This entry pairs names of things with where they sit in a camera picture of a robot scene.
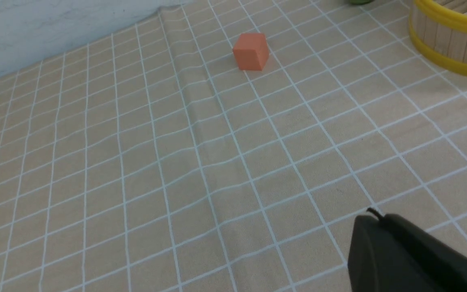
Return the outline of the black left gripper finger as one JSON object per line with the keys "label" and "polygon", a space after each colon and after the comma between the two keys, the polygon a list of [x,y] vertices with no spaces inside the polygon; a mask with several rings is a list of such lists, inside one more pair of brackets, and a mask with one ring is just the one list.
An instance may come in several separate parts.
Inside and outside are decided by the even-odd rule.
{"label": "black left gripper finger", "polygon": [[354,292],[467,292],[467,257],[398,214],[356,216],[348,274]]}

